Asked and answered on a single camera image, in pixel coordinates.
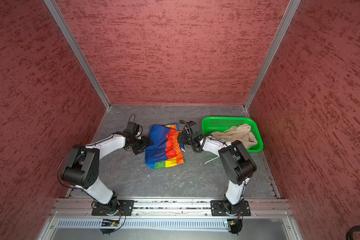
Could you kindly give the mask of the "rainbow striped shorts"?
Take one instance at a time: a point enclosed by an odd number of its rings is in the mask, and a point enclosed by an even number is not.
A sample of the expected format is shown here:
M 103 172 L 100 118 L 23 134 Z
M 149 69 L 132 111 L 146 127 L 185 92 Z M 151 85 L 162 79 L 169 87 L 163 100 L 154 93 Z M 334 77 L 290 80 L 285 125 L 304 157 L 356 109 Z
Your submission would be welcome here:
M 178 142 L 180 133 L 176 123 L 150 126 L 149 139 L 153 145 L 145 149 L 145 164 L 152 169 L 182 165 L 184 145 Z

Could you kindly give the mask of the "beige shorts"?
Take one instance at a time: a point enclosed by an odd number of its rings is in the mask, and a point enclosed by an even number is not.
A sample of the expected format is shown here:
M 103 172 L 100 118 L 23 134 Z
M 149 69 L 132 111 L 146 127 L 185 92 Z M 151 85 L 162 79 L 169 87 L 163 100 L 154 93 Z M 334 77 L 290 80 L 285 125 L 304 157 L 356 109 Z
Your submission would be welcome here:
M 213 132 L 211 136 L 223 142 L 240 141 L 248 150 L 258 144 L 255 135 L 252 133 L 252 127 L 248 124 L 233 126 L 224 132 Z

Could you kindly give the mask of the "green plastic basket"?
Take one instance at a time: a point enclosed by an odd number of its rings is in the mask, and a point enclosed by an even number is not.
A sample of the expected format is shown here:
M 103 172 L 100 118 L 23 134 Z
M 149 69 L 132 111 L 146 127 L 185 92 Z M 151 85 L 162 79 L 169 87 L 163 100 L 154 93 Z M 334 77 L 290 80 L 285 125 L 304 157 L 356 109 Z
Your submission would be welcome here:
M 238 127 L 247 124 L 251 127 L 251 132 L 254 134 L 258 143 L 248 149 L 249 153 L 261 152 L 264 148 L 264 143 L 261 138 L 259 129 L 254 120 L 244 117 L 206 117 L 202 120 L 203 135 L 210 135 L 213 132 L 223 132 L 231 127 Z

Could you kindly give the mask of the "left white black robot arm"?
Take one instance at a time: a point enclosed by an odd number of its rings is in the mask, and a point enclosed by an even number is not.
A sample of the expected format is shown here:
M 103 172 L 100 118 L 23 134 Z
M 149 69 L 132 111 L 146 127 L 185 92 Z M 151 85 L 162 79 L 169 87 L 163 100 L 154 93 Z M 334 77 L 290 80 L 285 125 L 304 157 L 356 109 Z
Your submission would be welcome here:
M 93 215 L 121 214 L 122 207 L 116 193 L 99 177 L 100 160 L 119 149 L 129 149 L 138 155 L 152 145 L 153 142 L 146 136 L 137 137 L 125 132 L 116 132 L 96 143 L 75 145 L 66 156 L 59 179 L 70 187 L 84 191 L 94 200 Z

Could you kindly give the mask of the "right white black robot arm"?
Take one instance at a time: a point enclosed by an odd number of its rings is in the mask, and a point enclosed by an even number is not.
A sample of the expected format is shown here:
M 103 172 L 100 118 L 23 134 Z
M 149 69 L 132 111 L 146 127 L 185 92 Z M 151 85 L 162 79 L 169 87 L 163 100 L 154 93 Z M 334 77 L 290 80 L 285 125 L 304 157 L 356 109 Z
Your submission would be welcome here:
M 256 163 L 243 143 L 224 142 L 210 135 L 203 135 L 194 121 L 179 121 L 184 125 L 178 136 L 178 142 L 188 145 L 195 153 L 210 152 L 220 158 L 224 171 L 229 179 L 224 200 L 217 202 L 227 216 L 241 216 L 246 208 L 244 191 L 248 181 L 257 170 Z

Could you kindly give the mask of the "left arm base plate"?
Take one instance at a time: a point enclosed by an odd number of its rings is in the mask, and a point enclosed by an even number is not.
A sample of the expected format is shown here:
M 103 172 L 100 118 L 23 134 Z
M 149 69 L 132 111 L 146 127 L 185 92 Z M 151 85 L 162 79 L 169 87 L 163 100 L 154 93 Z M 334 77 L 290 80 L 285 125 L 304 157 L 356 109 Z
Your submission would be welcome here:
M 124 214 L 130 216 L 134 208 L 134 200 L 111 200 L 108 204 L 92 202 L 92 216 L 116 217 Z

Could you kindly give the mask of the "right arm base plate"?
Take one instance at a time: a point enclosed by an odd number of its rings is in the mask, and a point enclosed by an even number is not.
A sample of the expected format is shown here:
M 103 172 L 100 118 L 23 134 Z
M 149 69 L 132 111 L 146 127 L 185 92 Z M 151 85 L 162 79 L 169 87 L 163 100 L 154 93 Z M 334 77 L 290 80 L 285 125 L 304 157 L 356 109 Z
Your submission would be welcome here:
M 214 217 L 249 217 L 251 216 L 251 210 L 249 202 L 241 200 L 238 204 L 232 205 L 229 201 L 214 200 L 210 202 L 211 213 Z

